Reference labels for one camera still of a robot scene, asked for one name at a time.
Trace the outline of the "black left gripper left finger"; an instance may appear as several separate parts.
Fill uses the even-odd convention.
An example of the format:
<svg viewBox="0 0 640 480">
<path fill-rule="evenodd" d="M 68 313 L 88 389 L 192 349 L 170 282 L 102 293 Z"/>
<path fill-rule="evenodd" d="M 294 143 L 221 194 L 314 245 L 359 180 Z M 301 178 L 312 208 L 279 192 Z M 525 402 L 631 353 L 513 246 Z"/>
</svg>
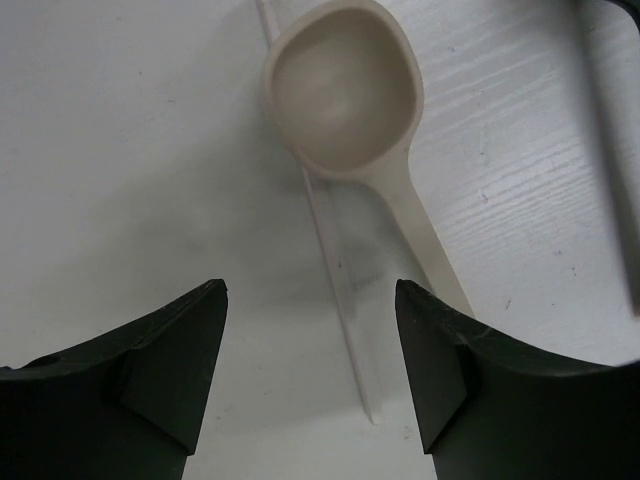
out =
<svg viewBox="0 0 640 480">
<path fill-rule="evenodd" d="M 228 309 L 210 280 L 76 346 L 1 371 L 5 479 L 179 479 Z"/>
</svg>

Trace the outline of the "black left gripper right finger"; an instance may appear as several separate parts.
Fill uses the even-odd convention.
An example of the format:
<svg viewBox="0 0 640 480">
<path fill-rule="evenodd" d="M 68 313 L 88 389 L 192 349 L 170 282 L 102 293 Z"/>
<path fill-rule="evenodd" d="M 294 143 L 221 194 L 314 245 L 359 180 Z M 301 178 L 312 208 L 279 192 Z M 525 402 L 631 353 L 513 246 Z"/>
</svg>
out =
<svg viewBox="0 0 640 480">
<path fill-rule="evenodd" d="M 395 312 L 440 479 L 635 479 L 639 366 L 551 353 L 400 280 Z"/>
</svg>

